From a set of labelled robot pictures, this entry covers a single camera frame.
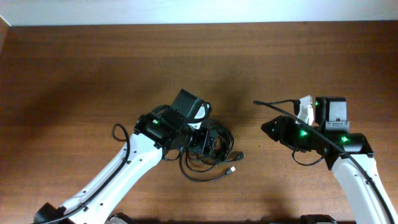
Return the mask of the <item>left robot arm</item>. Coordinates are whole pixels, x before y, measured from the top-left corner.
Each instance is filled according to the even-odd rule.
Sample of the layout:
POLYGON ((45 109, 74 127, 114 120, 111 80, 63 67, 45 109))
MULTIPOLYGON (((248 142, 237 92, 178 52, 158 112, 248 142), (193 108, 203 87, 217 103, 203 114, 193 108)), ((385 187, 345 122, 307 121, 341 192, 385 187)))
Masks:
POLYGON ((106 223, 136 182, 165 160, 170 150, 177 149, 179 159, 190 152, 210 156, 219 137, 218 130, 204 117, 189 120, 166 111, 142 115, 105 168, 58 208, 43 205, 34 223, 106 223))

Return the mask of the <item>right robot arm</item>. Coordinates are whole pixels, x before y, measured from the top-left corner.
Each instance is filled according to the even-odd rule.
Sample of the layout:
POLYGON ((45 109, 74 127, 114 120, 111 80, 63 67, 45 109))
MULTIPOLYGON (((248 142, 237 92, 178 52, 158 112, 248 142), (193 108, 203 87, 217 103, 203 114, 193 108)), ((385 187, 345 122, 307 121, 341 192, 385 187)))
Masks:
POLYGON ((316 151, 321 155, 343 189, 356 223, 397 223, 397 212, 363 134, 324 134, 288 116, 262 124, 261 130, 293 153, 316 151))

